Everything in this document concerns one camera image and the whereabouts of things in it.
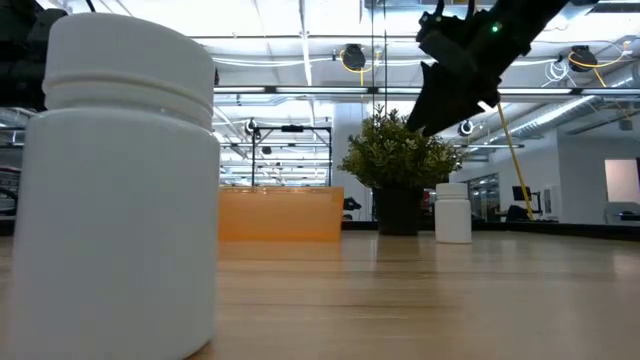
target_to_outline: yellow cable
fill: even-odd
[[[349,67],[347,67],[347,65],[344,64],[343,56],[344,56],[344,50],[340,51],[340,64],[342,64],[342,67],[344,67],[345,70],[347,70],[348,72],[360,74],[360,86],[364,86],[364,73],[373,70],[373,68],[376,66],[376,62],[378,61],[378,58],[380,57],[380,53],[376,52],[376,59],[373,61],[373,64],[371,64],[371,67],[366,70],[365,69],[362,69],[362,70],[349,69]]]
[[[511,151],[511,158],[513,159],[513,165],[516,168],[516,173],[518,174],[518,180],[520,181],[520,187],[522,188],[522,195],[524,196],[524,201],[527,204],[527,214],[529,215],[529,220],[533,221],[533,210],[531,209],[531,201],[529,200],[529,194],[527,193],[527,187],[524,184],[524,177],[522,176],[522,171],[520,171],[520,164],[518,163],[518,158],[516,157],[516,152],[513,149],[513,142],[511,141],[511,134],[509,133],[509,128],[507,128],[507,120],[504,117],[504,111],[502,110],[502,104],[498,103],[498,112],[500,113],[500,121],[502,122],[502,128],[504,129],[504,135],[507,138],[507,143],[509,144],[509,150]]]
[[[593,71],[596,73],[596,76],[598,77],[598,80],[600,80],[600,84],[602,84],[602,87],[608,87],[607,83],[604,82],[604,79],[602,78],[602,75],[600,75],[600,72],[598,71],[598,69],[593,69]],[[629,116],[629,114],[627,114],[627,112],[622,108],[622,106],[620,105],[619,102],[614,101],[614,103],[616,104],[616,106],[618,107],[618,109],[620,109],[620,111],[622,111],[622,113],[624,114],[624,116],[627,118],[627,120],[631,121],[631,117]]]
[[[602,78],[602,75],[600,75],[598,69],[593,69],[593,71],[596,73],[598,80],[600,80],[600,84],[602,84],[602,87],[607,87],[607,83],[604,82],[604,79]]]
[[[620,57],[619,57],[619,58],[617,58],[617,59],[613,60],[612,62],[608,62],[608,63],[606,63],[606,64],[600,64],[600,65],[583,64],[583,63],[581,63],[581,62],[578,62],[578,61],[576,61],[576,60],[573,60],[573,58],[571,57],[572,55],[575,55],[575,52],[573,52],[573,51],[569,53],[569,56],[568,56],[567,58],[568,58],[568,59],[569,59],[569,61],[571,61],[572,63],[577,64],[577,65],[580,65],[580,66],[582,66],[582,67],[586,67],[586,68],[589,68],[589,69],[599,69],[599,68],[607,67],[607,66],[610,66],[610,65],[613,65],[613,64],[615,64],[615,63],[620,62],[620,60],[622,60],[622,58],[626,55],[626,54],[624,53],[626,50],[627,50],[627,44],[625,44],[625,45],[624,45],[624,49],[623,49],[622,53],[620,54]]]

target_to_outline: white plastic bottle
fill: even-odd
[[[162,26],[51,30],[27,127],[3,359],[175,360],[213,336],[214,66]]]
[[[436,240],[439,243],[471,243],[471,204],[466,184],[436,185]]]

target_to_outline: table surface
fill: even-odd
[[[0,307],[10,253],[0,239]],[[640,243],[479,232],[467,246],[348,232],[336,244],[221,244],[217,277],[216,337],[192,360],[640,354]]]

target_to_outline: orange panel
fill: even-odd
[[[342,187],[220,188],[220,241],[340,241]]]

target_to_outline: ductwork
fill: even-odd
[[[638,88],[640,87],[640,61],[613,72],[605,77],[610,88]],[[587,116],[605,104],[600,96],[584,96],[570,101],[543,106],[513,122],[511,134],[518,138],[529,138],[566,124],[575,119]],[[491,138],[481,139],[477,143],[496,143],[504,140],[502,132],[493,134]]]

